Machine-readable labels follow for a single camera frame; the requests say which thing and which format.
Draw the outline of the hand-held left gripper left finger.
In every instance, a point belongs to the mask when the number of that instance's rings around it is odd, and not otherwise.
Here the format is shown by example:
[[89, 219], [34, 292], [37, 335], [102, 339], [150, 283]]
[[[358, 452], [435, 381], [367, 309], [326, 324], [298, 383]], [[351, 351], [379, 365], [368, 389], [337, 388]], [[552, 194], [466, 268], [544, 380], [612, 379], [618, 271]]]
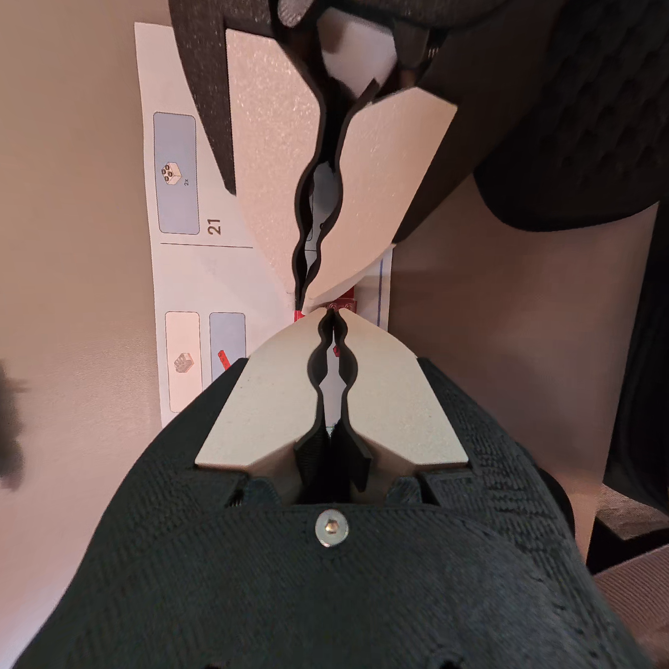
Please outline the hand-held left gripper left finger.
[[269, 479], [285, 505], [305, 483], [294, 447], [319, 423], [322, 395], [308, 363], [322, 343], [324, 307], [289, 325], [248, 358], [195, 458], [199, 468]]

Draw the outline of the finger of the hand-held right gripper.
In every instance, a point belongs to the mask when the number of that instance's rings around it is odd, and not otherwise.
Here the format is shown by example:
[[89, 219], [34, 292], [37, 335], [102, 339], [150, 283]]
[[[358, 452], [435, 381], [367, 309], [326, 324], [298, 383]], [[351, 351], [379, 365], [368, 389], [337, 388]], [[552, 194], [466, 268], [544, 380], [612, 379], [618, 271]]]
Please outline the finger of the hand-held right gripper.
[[324, 100], [297, 53], [226, 29], [236, 199], [241, 217], [295, 310], [305, 289], [307, 182], [324, 134]]
[[352, 287], [393, 238], [457, 105], [418, 86], [376, 98], [372, 80], [345, 118], [334, 156], [337, 203], [322, 225], [303, 308]]

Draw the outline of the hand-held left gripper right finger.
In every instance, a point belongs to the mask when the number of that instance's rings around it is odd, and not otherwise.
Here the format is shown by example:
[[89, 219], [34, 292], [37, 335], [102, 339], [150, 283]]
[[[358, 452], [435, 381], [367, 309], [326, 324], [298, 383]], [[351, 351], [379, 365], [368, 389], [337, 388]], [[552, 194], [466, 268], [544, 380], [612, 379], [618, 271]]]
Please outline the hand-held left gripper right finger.
[[469, 458], [416, 355], [347, 310], [334, 315], [345, 382], [335, 443], [354, 496], [385, 496], [398, 478], [459, 470]]

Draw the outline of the instruction booklet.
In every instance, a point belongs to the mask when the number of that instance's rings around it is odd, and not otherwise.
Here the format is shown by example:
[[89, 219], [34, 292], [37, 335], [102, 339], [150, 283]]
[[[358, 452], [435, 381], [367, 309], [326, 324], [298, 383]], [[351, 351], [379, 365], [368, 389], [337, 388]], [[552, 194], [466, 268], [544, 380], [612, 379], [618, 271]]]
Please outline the instruction booklet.
[[255, 247], [235, 195], [215, 168], [196, 117], [173, 28], [135, 24], [145, 131], [145, 181], [151, 237], [164, 430], [140, 457], [99, 523], [84, 560], [17, 668], [180, 668], [187, 650], [180, 614], [159, 613], [167, 595], [139, 594], [119, 610], [94, 612], [130, 569], [148, 557], [178, 567], [205, 539], [201, 523], [243, 504], [244, 473], [179, 466], [201, 436], [217, 379], [292, 321], [292, 301]]

